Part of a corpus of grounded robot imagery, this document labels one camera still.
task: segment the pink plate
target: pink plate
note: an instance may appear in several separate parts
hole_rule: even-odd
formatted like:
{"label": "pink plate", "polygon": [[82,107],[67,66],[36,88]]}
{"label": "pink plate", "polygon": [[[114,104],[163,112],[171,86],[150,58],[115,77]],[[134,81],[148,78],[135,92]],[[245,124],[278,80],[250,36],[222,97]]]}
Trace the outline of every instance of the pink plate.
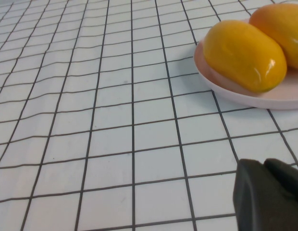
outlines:
{"label": "pink plate", "polygon": [[288,70],[284,81],[273,90],[255,94],[214,71],[203,56],[203,41],[194,53],[195,65],[206,84],[220,96],[236,103],[277,110],[298,109],[298,70]]}

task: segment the yellow mango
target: yellow mango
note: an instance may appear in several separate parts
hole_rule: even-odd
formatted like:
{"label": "yellow mango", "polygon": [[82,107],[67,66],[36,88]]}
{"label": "yellow mango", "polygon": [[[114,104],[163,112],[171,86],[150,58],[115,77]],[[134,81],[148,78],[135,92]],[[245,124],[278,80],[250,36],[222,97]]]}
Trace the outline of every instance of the yellow mango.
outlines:
{"label": "yellow mango", "polygon": [[287,64],[298,69],[298,4],[273,4],[256,10],[249,23],[273,38]]}
{"label": "yellow mango", "polygon": [[273,89],[287,72],[277,42],[242,21],[226,20],[213,26],[204,39],[203,54],[211,68],[252,92]]}

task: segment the mango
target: mango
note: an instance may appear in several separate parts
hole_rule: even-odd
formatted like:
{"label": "mango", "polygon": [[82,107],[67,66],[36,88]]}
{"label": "mango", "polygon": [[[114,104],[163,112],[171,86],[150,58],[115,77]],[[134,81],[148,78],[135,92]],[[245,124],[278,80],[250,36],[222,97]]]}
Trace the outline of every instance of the mango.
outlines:
{"label": "mango", "polygon": [[213,26],[204,39],[203,54],[211,68],[252,92],[273,89],[287,72],[277,42],[242,21],[226,20]]}
{"label": "mango", "polygon": [[298,4],[261,7],[249,23],[273,38],[282,47],[287,64],[298,69]]}

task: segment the black object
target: black object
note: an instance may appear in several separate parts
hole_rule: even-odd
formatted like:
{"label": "black object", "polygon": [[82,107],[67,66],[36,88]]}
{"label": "black object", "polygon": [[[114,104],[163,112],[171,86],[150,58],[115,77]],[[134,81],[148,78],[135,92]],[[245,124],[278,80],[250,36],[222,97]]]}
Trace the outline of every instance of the black object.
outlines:
{"label": "black object", "polygon": [[233,194],[239,231],[298,231],[298,170],[241,159]]}

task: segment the white grid tablecloth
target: white grid tablecloth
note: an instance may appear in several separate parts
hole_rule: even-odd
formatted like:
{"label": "white grid tablecloth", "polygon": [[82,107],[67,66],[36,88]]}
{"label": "white grid tablecloth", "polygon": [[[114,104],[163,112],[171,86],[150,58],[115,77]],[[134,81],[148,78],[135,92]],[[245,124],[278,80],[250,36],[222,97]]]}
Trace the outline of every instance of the white grid tablecloth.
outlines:
{"label": "white grid tablecloth", "polygon": [[272,3],[0,6],[0,231],[236,231],[236,162],[298,168],[298,111],[220,98],[192,56]]}

